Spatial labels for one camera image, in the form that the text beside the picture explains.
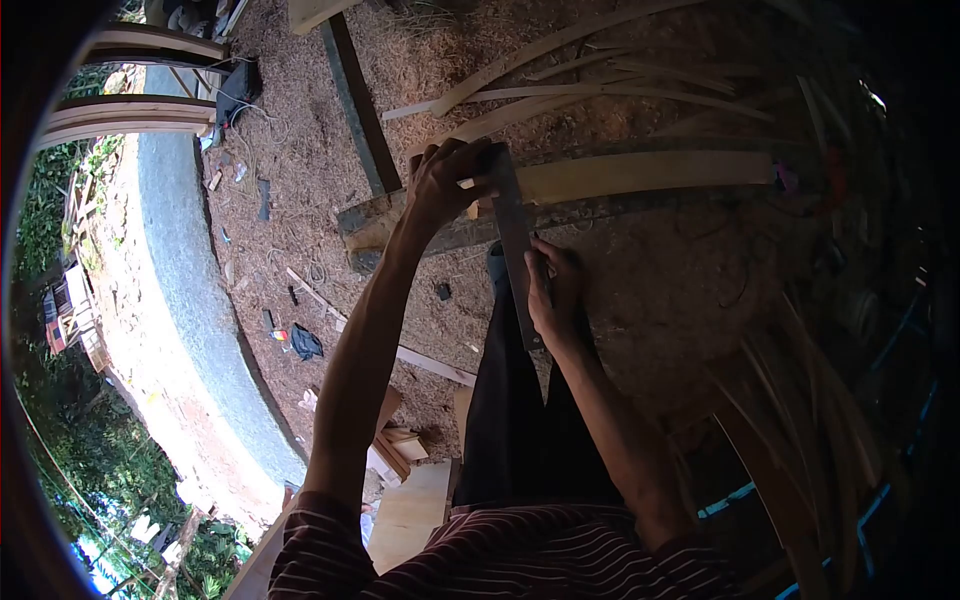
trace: dark wooden beam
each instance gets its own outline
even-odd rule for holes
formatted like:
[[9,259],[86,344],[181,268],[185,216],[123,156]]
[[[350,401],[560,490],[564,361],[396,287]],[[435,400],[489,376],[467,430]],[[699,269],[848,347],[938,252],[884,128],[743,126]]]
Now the dark wooden beam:
[[326,56],[330,61],[333,82],[337,85],[340,104],[347,117],[360,163],[367,174],[374,196],[397,191],[403,184],[396,172],[394,159],[383,136],[380,119],[373,107],[373,98],[364,81],[360,61],[347,29],[344,14],[338,12],[320,24]]

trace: wood block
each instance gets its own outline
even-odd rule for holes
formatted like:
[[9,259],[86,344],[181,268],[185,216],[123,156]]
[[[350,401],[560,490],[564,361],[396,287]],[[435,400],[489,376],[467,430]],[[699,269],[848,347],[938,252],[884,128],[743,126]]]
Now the wood block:
[[452,467],[449,460],[413,467],[403,485],[384,491],[367,546],[377,573],[418,555],[444,524]]

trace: striped shirt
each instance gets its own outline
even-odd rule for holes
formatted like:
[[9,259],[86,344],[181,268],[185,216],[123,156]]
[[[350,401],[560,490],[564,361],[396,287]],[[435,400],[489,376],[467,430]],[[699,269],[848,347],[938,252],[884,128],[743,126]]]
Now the striped shirt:
[[377,576],[346,506],[303,492],[284,528],[272,600],[293,598],[731,598],[733,575],[697,535],[646,551],[624,508],[540,504],[454,516]]

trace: carpenter's square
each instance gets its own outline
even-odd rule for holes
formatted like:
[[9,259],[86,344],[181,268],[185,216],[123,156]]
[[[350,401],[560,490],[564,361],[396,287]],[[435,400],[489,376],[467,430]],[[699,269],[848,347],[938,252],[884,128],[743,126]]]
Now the carpenter's square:
[[[493,198],[493,215],[500,233],[503,255],[507,261],[510,287],[514,292],[516,317],[520,324],[523,348],[539,350],[543,348],[543,340],[530,319],[527,304],[530,274],[527,271],[527,263],[523,259],[524,253],[530,250],[530,232],[527,229],[527,217],[523,210],[520,185],[516,182],[514,163],[510,158],[510,148],[502,142],[491,144],[481,152],[478,162],[487,180],[498,192],[498,195]],[[541,271],[541,274],[543,281],[546,282],[546,273]]]

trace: sawdust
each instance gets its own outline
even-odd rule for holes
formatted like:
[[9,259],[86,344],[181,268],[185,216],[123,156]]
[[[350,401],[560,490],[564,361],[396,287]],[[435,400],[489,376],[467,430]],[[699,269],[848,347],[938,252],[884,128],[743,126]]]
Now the sawdust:
[[[455,22],[450,24],[445,17],[425,25],[363,4],[347,12],[347,22],[377,111],[382,112],[436,98],[524,43],[631,4],[623,0],[453,2],[444,5]],[[235,56],[258,57],[264,91],[257,103],[280,121],[271,129],[262,115],[247,110],[227,133],[223,147],[206,153],[204,161],[209,180],[211,165],[221,152],[233,158],[220,186],[209,194],[215,250],[220,264],[232,260],[235,279],[246,281],[229,290],[240,325],[282,414],[309,449],[313,413],[298,402],[306,386],[322,384],[328,358],[301,362],[294,353],[285,352],[285,345],[267,337],[261,310],[270,309],[278,327],[298,323],[311,330],[321,339],[327,357],[332,353],[339,335],[332,319],[303,292],[297,294],[300,305],[293,305],[287,286],[296,284],[284,270],[295,269],[349,314],[365,279],[348,268],[334,215],[368,200],[371,192],[331,80],[321,34],[319,30],[307,36],[290,34],[285,5],[283,0],[251,3],[232,45]],[[764,61],[770,59],[749,46],[738,13],[726,7],[711,7],[707,12],[706,22],[719,49],[716,57],[708,57],[690,18],[692,10],[655,14],[586,41],[648,44],[639,57],[678,65],[710,59],[769,66]],[[568,44],[494,86],[525,84],[524,74],[572,60],[585,51],[589,49],[582,42]],[[606,72],[609,67],[598,63],[546,83],[576,83]],[[738,95],[766,89],[777,81],[776,73],[762,82],[735,80]],[[663,85],[704,93],[685,84]],[[402,164],[405,148],[506,102],[461,105],[441,119],[427,112],[386,122],[384,133],[401,178],[406,180],[407,175]],[[512,125],[496,137],[509,142],[515,155],[528,156],[643,136],[700,110],[668,100],[598,97]],[[289,132],[278,139],[284,122]],[[724,115],[716,129],[767,137],[802,138],[804,134],[800,126],[786,132],[779,127],[780,123],[775,129]],[[237,183],[233,176],[238,160],[250,172]],[[271,182],[269,222],[256,220],[258,178]],[[604,363],[626,394],[661,410],[709,393],[700,376],[701,362],[733,348],[740,327],[776,293],[773,245],[758,250],[754,244],[764,246],[767,240],[756,234],[760,225],[784,219],[763,208],[747,208],[731,216],[717,207],[691,206],[596,222],[581,227],[589,227],[585,231],[557,228],[543,236],[584,255],[595,277],[588,308]],[[694,239],[695,232],[719,227],[725,220],[720,231]],[[778,227],[784,232],[794,225]],[[221,228],[231,239],[229,244]],[[476,372],[480,354],[473,348],[483,347],[492,311],[483,251],[483,247],[463,248],[422,260],[407,303],[401,334],[404,346]],[[450,300],[436,296],[438,283],[449,284]],[[742,296],[736,300],[741,288]],[[733,306],[721,308],[721,303]],[[403,396],[394,421],[420,432],[430,452],[428,460],[458,455],[452,400],[457,384],[403,363],[395,365],[392,383]]]

